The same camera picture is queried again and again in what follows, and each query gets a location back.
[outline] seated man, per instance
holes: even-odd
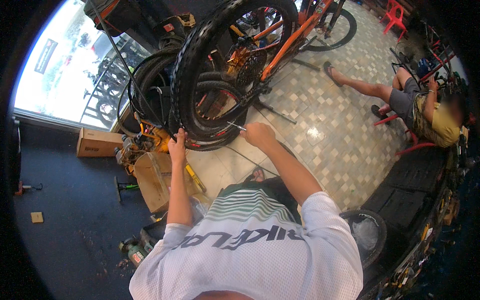
[[[372,105],[375,116],[385,119],[385,114],[393,110],[418,138],[427,139],[440,147],[450,147],[457,142],[460,128],[467,117],[465,98],[453,94],[440,105],[436,102],[438,84],[433,76],[429,78],[428,93],[421,93],[415,80],[404,68],[398,69],[392,86],[348,78],[329,62],[325,62],[324,70],[336,85],[346,84],[364,95],[385,101],[386,105],[380,109]]]
[[[255,180],[225,188],[193,227],[183,180],[185,132],[179,129],[177,142],[168,143],[167,228],[130,281],[135,300],[357,298],[363,285],[360,255],[335,203],[277,142],[271,127],[245,128],[241,136],[270,158],[284,187],[279,191],[254,172]],[[279,192],[302,206],[305,228]]]

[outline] glass storefront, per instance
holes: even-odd
[[[83,8],[66,0],[46,24],[20,75],[15,112],[110,130],[129,77]],[[113,39],[131,71],[150,55],[127,34]],[[120,108],[127,99],[125,93]]]

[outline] tiled floor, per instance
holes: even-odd
[[[329,52],[303,52],[297,59],[322,67],[330,61],[351,78],[391,84],[394,61],[389,48],[397,37],[382,34],[385,25],[354,2],[344,8],[355,17],[358,29],[345,46]],[[381,100],[363,96],[349,87],[339,88],[323,71],[315,72],[291,63],[272,81],[273,91],[261,97],[276,109],[289,114],[296,125],[281,117],[250,108],[247,122],[260,121],[275,128],[284,142],[317,178],[342,210],[359,207],[382,182],[393,163],[395,152],[406,145],[404,124],[373,126],[377,121],[370,106]],[[276,172],[260,150],[237,138],[230,147],[261,166]],[[221,188],[241,182],[254,164],[227,148],[213,152],[190,151],[189,163],[214,198]]]

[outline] white jersey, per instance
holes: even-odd
[[[167,225],[130,293],[135,300],[190,300],[212,290],[253,299],[355,299],[363,285],[359,251],[335,203],[318,192],[301,214],[305,228],[261,189],[218,197],[195,227]]]

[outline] sandal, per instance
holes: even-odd
[[[328,77],[330,77],[330,79],[338,86],[338,87],[343,87],[343,84],[339,84],[335,79],[333,79],[333,76],[332,76],[332,64],[329,62],[329,61],[326,61],[324,63],[324,71],[325,73],[327,74]]]
[[[265,173],[264,173],[264,169],[261,168],[261,167],[256,167],[255,169],[253,169],[252,173],[247,176],[247,178],[245,178],[245,180],[243,181],[244,183],[245,182],[249,182],[249,181],[252,181],[255,179],[255,172],[259,171],[260,172],[260,177],[262,177],[262,181],[265,180]]]
[[[373,104],[371,109],[372,109],[372,114],[374,114],[377,118],[380,118],[380,120],[385,120],[386,118],[388,118],[387,115],[382,115],[378,111],[380,109],[380,107],[378,107],[378,105]]]

